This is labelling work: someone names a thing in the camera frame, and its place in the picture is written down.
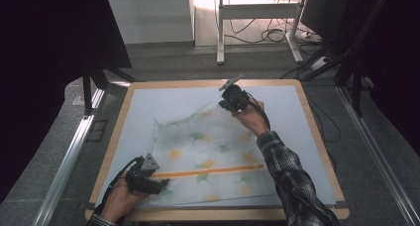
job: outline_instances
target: person's right hand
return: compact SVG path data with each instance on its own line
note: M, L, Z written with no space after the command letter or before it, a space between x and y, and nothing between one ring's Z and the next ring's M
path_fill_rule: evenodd
M256 101L254 99L251 99L251 101L258 104L263 110L262 101ZM251 105L248 105L242 112L232 111L232 116L237 118L245 127L253 131L257 137L269 131L261 113L259 113L256 108Z

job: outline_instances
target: plaid shirt sleeve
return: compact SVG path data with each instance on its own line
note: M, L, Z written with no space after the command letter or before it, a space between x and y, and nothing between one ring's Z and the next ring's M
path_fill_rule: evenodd
M109 220L106 220L102 218L101 216L97 214L93 214L92 217L90 217L89 221L85 226L117 226L118 224L113 223Z
M334 213L317 198L312 179L302 168L298 156L284 146L277 133L260 135L257 145L274 179L278 197L287 215L287 225L326 225L321 217L325 218L324 222L329 221L328 224L339 225ZM318 213L305 206L298 197L316 208Z

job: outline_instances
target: wall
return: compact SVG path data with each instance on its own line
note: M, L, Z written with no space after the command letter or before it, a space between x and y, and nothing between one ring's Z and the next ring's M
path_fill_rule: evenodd
M193 41L192 0L109 0L125 44Z

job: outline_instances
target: hand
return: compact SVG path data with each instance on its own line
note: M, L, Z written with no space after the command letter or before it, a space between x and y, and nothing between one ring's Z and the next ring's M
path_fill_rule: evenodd
M114 185L108 199L105 202L104 209L102 210L101 217L111 221L117 222L117 220L127 213L129 213L133 207L149 195L140 192L130 192L129 186L124 178L120 178Z
M252 102L258 104L260 108L263 110L263 102L256 101L255 99L251 99ZM263 119L263 116L251 105L248 105L247 108L242 112L232 112L232 116L237 118L241 123L254 132L254 134L258 137L259 135L268 132L269 128Z

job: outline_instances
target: person's left hand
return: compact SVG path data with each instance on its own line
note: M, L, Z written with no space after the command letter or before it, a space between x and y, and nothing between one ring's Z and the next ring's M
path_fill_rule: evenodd
M114 223L129 213L138 202L149 196L147 193L130 192L129 186L124 179L125 175L126 173L124 172L115 183L101 213L101 217Z

